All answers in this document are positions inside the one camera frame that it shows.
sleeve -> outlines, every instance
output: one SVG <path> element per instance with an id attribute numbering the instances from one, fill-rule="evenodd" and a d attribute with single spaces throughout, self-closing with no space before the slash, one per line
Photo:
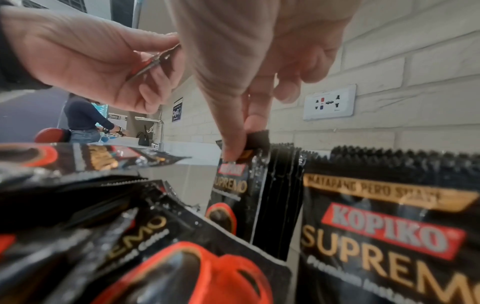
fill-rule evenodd
<path id="1" fill-rule="evenodd" d="M 101 124 L 104 128 L 111 130 L 115 127 L 115 125 L 107 118 L 103 117 L 91 103 L 81 102 L 79 106 L 79 109 L 82 112 L 94 119 L 97 123 Z"/>
<path id="2" fill-rule="evenodd" d="M 7 0 L 0 0 L 2 6 L 12 5 Z M 2 15 L 0 14 L 0 92 L 13 90 L 40 90 L 49 89 L 48 86 L 35 78 L 22 66 L 14 54 L 7 37 L 2 29 Z"/>

kopiko logo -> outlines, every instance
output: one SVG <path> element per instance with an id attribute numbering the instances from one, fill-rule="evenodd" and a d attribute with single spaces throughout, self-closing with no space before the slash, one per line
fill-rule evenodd
<path id="1" fill-rule="evenodd" d="M 366 235 L 393 245 L 451 260 L 465 239 L 465 231 L 417 222 L 332 203 L 323 224 Z"/>
<path id="2" fill-rule="evenodd" d="M 245 164 L 237 165 L 237 164 L 222 164 L 218 169 L 220 174 L 225 175 L 235 175 L 235 176 L 242 176 L 245 169 Z"/>

red chair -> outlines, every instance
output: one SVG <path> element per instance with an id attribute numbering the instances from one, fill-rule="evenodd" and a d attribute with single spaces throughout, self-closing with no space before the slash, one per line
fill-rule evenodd
<path id="1" fill-rule="evenodd" d="M 35 142 L 41 144 L 63 143 L 70 140 L 70 130 L 59 128 L 46 128 L 35 135 Z"/>

jeans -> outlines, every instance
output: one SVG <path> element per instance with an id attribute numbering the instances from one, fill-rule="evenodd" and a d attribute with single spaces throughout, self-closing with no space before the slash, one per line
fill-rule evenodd
<path id="1" fill-rule="evenodd" d="M 70 143 L 89 144 L 100 140 L 100 132 L 98 130 L 71 130 Z"/>

blue shirt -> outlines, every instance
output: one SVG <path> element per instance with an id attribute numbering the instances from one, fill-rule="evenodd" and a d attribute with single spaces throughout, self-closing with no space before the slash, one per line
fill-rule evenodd
<path id="1" fill-rule="evenodd" d="M 99 123 L 104 128 L 111 130 L 115 125 L 103 117 L 99 111 L 86 99 L 74 96 L 70 98 L 63 108 L 68 119 L 68 128 L 74 131 L 93 130 Z"/>

